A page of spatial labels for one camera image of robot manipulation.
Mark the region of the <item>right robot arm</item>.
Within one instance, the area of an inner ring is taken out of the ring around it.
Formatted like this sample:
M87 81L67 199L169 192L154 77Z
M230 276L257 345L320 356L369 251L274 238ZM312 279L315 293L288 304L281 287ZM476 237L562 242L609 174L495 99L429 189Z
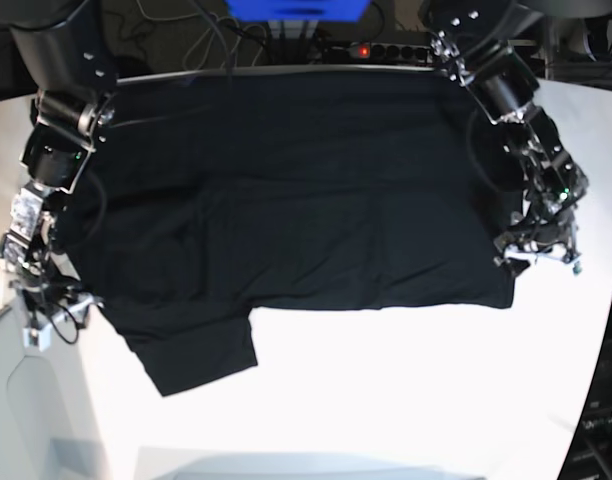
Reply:
M38 87L33 130L20 157L29 179L13 198L0 240L0 268L20 304L25 347L48 348L69 322L86 326L99 297L54 262L59 213L96 151L95 132L114 116L118 73L93 1L0 1L0 24L10 29Z

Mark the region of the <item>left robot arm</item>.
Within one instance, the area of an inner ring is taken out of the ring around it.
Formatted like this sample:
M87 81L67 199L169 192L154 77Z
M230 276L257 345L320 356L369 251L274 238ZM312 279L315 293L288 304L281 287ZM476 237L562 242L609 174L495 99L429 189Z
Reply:
M536 104L538 79L511 43L542 15L520 1L425 1L419 11L442 70L501 128L523 171L527 209L494 241L495 264L515 276L539 257L582 271L575 211L588 178Z

